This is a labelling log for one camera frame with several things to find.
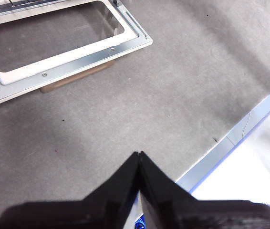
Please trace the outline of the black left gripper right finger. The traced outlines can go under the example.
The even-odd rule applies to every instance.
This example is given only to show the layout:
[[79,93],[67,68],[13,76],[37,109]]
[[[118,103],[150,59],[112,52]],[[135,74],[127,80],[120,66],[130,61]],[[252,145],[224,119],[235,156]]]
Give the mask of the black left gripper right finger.
[[247,200],[198,200],[144,152],[138,154],[140,192],[162,229],[270,229],[270,207]]

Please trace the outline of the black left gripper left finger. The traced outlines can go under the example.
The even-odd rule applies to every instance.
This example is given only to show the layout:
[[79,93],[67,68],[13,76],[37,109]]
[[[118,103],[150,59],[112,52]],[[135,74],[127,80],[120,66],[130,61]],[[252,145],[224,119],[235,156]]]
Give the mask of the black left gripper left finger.
[[139,188],[139,153],[82,200],[27,202],[7,208],[0,229],[121,229]]

